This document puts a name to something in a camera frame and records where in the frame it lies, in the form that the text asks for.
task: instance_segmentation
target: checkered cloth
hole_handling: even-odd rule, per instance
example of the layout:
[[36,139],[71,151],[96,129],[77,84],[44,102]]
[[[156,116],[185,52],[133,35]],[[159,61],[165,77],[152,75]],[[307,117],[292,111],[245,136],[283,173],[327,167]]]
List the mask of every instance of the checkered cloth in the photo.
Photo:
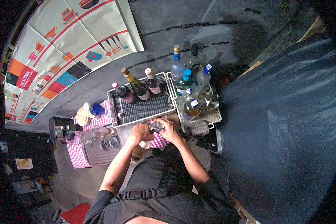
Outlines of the checkered cloth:
[[[101,104],[104,108],[108,108],[108,101],[105,101]],[[111,117],[106,117],[106,115],[101,115],[101,116],[96,116],[95,118],[92,118],[90,123],[82,129],[89,130],[92,128],[99,127],[101,125],[106,125],[110,124]],[[160,148],[163,146],[168,145],[168,142],[160,135],[157,133],[154,133],[154,139],[152,140],[152,148]],[[88,164],[87,160],[85,159],[85,156],[83,154],[83,148],[81,145],[76,145],[73,143],[73,140],[67,141],[67,149],[68,149],[68,154],[70,155],[70,159],[72,162],[73,168],[85,168],[85,167],[92,167]]]

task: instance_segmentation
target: bottle label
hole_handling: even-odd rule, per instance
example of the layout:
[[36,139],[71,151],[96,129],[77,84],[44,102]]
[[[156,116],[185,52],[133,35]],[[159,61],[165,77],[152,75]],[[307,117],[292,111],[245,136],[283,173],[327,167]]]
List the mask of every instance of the bottle label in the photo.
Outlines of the bottle label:
[[131,104],[134,102],[134,96],[132,93],[129,93],[129,95],[126,98],[123,98],[124,101],[126,101],[127,103]]
[[180,60],[181,59],[181,53],[173,53],[174,60]]
[[161,92],[161,88],[157,86],[156,88],[149,88],[153,94],[158,94]]
[[184,118],[185,118],[186,120],[193,120],[195,117],[196,117],[196,116],[189,116],[189,115],[187,115],[187,114],[184,114]]
[[198,83],[197,80],[195,80],[194,85],[195,85],[196,87],[200,87],[200,86],[202,85],[202,83]]
[[192,65],[192,67],[191,67],[192,75],[196,75],[198,73],[199,66],[200,66],[200,64]]
[[177,88],[177,94],[178,94],[179,96],[183,96],[183,93],[184,93],[184,92],[185,92],[184,90],[181,90],[181,89]]
[[138,96],[141,100],[148,100],[150,97],[150,93],[147,90],[147,92],[143,96]]

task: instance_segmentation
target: wire rack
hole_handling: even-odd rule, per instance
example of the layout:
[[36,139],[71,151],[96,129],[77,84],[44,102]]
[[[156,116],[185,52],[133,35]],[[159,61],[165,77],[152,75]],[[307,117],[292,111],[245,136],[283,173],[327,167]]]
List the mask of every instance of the wire rack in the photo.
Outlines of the wire rack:
[[[213,94],[214,92],[211,88],[210,83],[208,83],[208,85],[209,85],[209,88],[210,88],[210,94]],[[196,119],[194,119],[192,121],[188,121],[188,120],[184,119],[184,110],[183,110],[184,104],[183,104],[183,102],[181,100],[177,99],[177,98],[174,100],[174,102],[175,102],[175,105],[177,107],[177,114],[178,114],[179,121],[181,122],[181,127],[182,127],[183,132],[186,132],[186,128],[192,128],[192,124],[194,124],[194,123],[205,121],[206,123],[208,123],[209,128],[213,129],[215,127],[214,123],[217,123],[217,122],[221,121],[221,114],[220,114],[219,108],[216,108],[216,109],[212,110],[211,112],[209,112],[207,114],[204,114],[202,116],[198,116]]]
[[[172,79],[164,72],[158,73],[156,76],[166,83],[166,90],[164,93],[158,95],[151,94],[151,97],[145,101],[137,100],[137,102],[133,104],[128,104],[116,96],[115,89],[107,92],[109,108],[106,110],[106,116],[109,114],[111,115],[113,128],[124,128],[131,124],[137,124],[158,116],[172,114],[177,110],[177,105],[175,103],[177,94]],[[123,114],[124,116],[127,114],[127,116],[118,118],[117,114],[122,111],[125,111]]]

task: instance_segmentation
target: wine bottle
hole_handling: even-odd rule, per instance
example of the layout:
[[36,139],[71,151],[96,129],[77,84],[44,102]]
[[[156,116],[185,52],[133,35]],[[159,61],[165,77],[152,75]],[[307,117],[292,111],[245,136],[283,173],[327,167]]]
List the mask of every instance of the wine bottle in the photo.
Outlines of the wine bottle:
[[152,74],[152,70],[146,69],[144,72],[147,75],[146,84],[149,87],[150,91],[153,94],[161,93],[161,88],[159,87],[159,80],[157,79],[155,74]]
[[117,82],[112,83],[112,87],[116,90],[117,95],[129,104],[134,103],[135,97],[132,91],[126,86],[120,86]]
[[129,83],[131,84],[131,88],[134,91],[134,93],[141,99],[141,100],[148,100],[150,97],[150,93],[143,84],[143,82],[139,81],[137,78],[135,78],[130,71],[128,71],[126,68],[122,68],[121,72],[123,73],[124,77],[127,78]]

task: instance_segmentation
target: clear glass bottle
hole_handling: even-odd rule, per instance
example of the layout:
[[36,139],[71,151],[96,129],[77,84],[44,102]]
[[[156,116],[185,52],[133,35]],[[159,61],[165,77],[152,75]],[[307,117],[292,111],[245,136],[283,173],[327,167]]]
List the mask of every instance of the clear glass bottle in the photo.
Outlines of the clear glass bottle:
[[183,77],[179,78],[175,83],[178,96],[183,96],[185,91],[192,86],[193,82],[190,79],[191,74],[192,72],[189,69],[185,69]]
[[197,73],[197,76],[195,78],[195,82],[193,85],[193,91],[199,92],[202,88],[205,87],[206,84],[210,81],[210,73],[213,70],[213,66],[208,64],[204,70],[200,70]]
[[191,47],[191,54],[186,59],[186,69],[192,71],[191,80],[193,81],[195,81],[201,63],[201,59],[198,57],[198,49],[198,45],[193,44]]
[[200,105],[196,99],[190,99],[184,104],[184,119],[193,120],[200,114]]
[[141,99],[141,100],[148,100],[150,97],[150,93],[147,90],[146,86],[135,78],[130,71],[128,71],[126,68],[122,68],[121,72],[123,73],[124,77],[127,78],[129,83],[131,84],[131,88],[134,91],[134,93]]
[[176,44],[174,45],[174,52],[173,52],[173,58],[174,61],[172,62],[172,66],[170,67],[170,71],[171,71],[171,76],[173,81],[177,81],[178,78],[183,76],[184,73],[184,64],[182,61],[180,61],[181,59],[181,53],[179,51],[179,45]]
[[134,103],[135,97],[132,91],[126,86],[120,86],[117,82],[112,83],[112,87],[116,90],[117,95],[129,104]]
[[188,100],[192,99],[193,91],[191,88],[188,88],[182,97],[182,102],[185,104]]
[[149,87],[150,91],[153,94],[161,93],[161,88],[159,87],[159,80],[155,74],[152,74],[152,70],[148,68],[144,72],[146,73],[147,76],[146,84]]
[[209,96],[205,96],[201,101],[202,110],[213,110],[217,107],[219,107],[219,95],[218,94],[213,94]]

